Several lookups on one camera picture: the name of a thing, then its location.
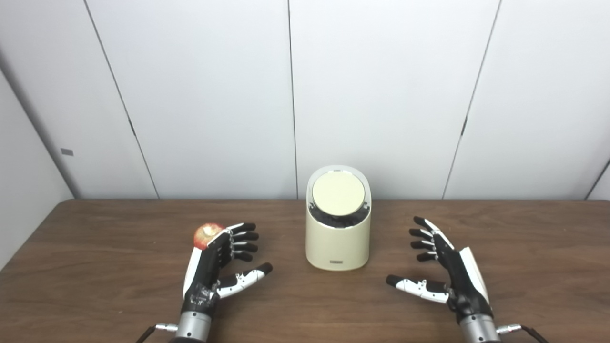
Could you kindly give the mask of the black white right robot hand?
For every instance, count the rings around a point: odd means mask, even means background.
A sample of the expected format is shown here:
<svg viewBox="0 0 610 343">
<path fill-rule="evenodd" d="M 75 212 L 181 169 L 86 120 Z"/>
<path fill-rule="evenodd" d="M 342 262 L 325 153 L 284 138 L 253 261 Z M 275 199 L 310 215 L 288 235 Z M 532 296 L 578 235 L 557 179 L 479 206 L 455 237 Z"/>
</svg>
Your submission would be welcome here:
<svg viewBox="0 0 610 343">
<path fill-rule="evenodd" d="M 449 282 L 388 275 L 386 283 L 427 301 L 446 304 L 455 313 L 457 322 L 475 315 L 494 317 L 485 282 L 470 247 L 457 250 L 434 223 L 418 216 L 413 220 L 419 228 L 409 229 L 409 234 L 418 240 L 411 242 L 410 247 L 423 250 L 417 256 L 418 262 L 439 263 L 448 273 Z"/>
</svg>

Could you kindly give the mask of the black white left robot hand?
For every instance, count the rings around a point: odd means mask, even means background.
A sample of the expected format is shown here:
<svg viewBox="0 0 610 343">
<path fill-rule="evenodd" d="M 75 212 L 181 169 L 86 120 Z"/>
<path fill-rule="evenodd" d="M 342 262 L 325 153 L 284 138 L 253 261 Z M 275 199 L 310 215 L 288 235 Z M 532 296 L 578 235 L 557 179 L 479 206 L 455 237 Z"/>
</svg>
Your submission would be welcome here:
<svg viewBox="0 0 610 343">
<path fill-rule="evenodd" d="M 246 271 L 220 276 L 224 267 L 238 259 L 253 260 L 259 239 L 254 223 L 222 226 L 204 223 L 193 235 L 193 251 L 183 282 L 181 312 L 195 312 L 212 317 L 218 302 L 231 297 L 265 278 L 273 267 L 266 262 Z"/>
</svg>

